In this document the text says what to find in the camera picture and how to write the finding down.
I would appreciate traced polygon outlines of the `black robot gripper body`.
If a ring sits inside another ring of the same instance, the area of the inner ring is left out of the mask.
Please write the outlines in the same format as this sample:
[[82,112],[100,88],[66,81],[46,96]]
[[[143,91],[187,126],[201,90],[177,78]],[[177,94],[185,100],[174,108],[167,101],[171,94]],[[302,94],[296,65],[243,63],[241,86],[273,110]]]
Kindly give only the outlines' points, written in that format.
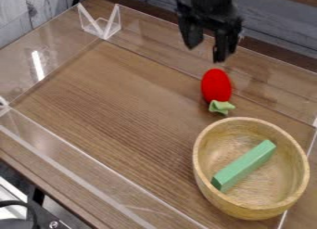
[[234,0],[175,0],[175,13],[198,17],[210,31],[215,26],[242,25]]

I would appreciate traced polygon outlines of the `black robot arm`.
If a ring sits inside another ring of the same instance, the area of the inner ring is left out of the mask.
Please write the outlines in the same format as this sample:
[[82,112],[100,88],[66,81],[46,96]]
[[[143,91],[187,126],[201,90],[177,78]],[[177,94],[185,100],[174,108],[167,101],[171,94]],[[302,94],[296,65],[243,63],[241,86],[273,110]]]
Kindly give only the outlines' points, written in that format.
[[178,29],[183,43],[194,49],[214,34],[213,62],[225,62],[235,53],[242,33],[242,16],[234,0],[175,0]]

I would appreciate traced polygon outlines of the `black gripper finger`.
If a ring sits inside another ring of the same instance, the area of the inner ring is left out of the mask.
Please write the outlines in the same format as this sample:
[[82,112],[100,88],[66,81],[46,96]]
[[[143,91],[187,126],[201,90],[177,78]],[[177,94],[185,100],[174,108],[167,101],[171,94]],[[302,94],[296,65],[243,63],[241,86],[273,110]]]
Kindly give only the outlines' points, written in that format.
[[213,46],[213,62],[225,62],[226,58],[235,52],[241,40],[242,25],[215,26],[215,43]]
[[183,43],[189,49],[194,49],[203,41],[202,21],[195,16],[178,15],[178,28]]

